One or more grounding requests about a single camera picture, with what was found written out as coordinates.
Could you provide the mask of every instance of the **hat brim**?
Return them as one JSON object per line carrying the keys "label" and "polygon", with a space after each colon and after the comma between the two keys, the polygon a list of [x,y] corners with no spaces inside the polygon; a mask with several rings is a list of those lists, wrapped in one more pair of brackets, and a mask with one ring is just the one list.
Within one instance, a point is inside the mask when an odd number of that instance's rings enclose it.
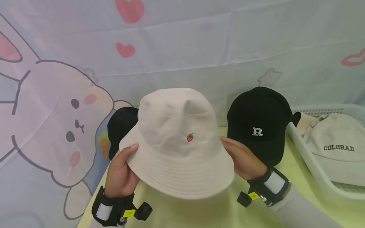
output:
{"label": "hat brim", "polygon": [[313,155],[331,181],[365,186],[365,162],[344,162]]}
{"label": "hat brim", "polygon": [[235,132],[232,128],[228,127],[227,137],[239,141],[240,143],[247,146],[252,151],[252,153],[267,166],[275,166],[279,164],[283,158],[285,147],[285,130],[280,132],[276,138],[270,141],[257,142],[247,140]]}
{"label": "hat brim", "polygon": [[225,190],[233,181],[233,160],[220,145],[219,153],[201,164],[178,165],[157,159],[139,130],[139,123],[121,140],[119,149],[138,143],[136,153],[127,164],[146,184],[154,189],[185,200],[204,199]]}

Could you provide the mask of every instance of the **table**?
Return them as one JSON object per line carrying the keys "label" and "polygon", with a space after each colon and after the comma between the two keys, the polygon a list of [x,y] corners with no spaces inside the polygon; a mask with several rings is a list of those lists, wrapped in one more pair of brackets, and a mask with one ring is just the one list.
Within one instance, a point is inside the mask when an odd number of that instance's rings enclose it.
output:
{"label": "table", "polygon": [[[227,128],[221,127],[220,133],[226,135]],[[365,202],[333,199],[324,195],[288,134],[285,139],[283,159],[276,168],[313,204],[343,227],[365,227]],[[104,186],[105,179],[106,172],[97,189],[101,185]],[[253,201],[248,208],[236,202],[239,193],[247,192],[248,188],[248,183],[236,175],[233,183],[222,193],[204,200],[188,201],[167,196],[141,181],[135,191],[134,205],[139,207],[143,202],[147,202],[153,208],[153,212],[147,221],[129,218],[127,228],[283,227],[279,218],[269,211],[261,200]],[[91,215],[96,193],[77,228],[99,227]]]}

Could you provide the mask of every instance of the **yellow tag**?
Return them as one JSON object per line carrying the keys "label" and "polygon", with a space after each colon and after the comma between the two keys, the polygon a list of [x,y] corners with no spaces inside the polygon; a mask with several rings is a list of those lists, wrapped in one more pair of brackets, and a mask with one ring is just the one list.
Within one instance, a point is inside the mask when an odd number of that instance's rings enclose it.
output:
{"label": "yellow tag", "polygon": [[123,214],[123,217],[133,217],[136,210],[126,210]]}
{"label": "yellow tag", "polygon": [[250,197],[252,200],[257,200],[258,198],[260,198],[260,196],[258,196],[258,195],[256,194],[256,192],[251,192],[251,193],[249,194],[249,197]]}

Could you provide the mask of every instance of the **black baseball cap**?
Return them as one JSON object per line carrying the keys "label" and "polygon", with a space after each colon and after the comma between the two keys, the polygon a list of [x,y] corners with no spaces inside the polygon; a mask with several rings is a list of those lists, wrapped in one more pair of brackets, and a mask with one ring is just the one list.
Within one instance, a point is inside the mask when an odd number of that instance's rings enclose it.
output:
{"label": "black baseball cap", "polygon": [[110,141],[109,159],[113,159],[119,150],[119,142],[138,122],[138,109],[124,107],[118,109],[108,122],[108,138]]}
{"label": "black baseball cap", "polygon": [[275,166],[283,157],[285,128],[292,116],[284,96],[256,87],[233,101],[227,114],[227,137],[243,143],[265,165]]}

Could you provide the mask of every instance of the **basket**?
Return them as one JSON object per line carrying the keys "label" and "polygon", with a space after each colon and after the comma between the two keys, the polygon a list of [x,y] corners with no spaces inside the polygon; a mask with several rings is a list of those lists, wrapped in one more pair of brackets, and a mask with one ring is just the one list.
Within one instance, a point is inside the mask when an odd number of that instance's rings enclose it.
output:
{"label": "basket", "polygon": [[[353,117],[365,126],[365,108],[355,104],[303,105],[292,107],[292,111],[301,111],[313,117],[342,113]],[[365,200],[365,187],[331,182],[292,122],[288,124],[287,130],[314,179],[325,194],[330,197]]]}

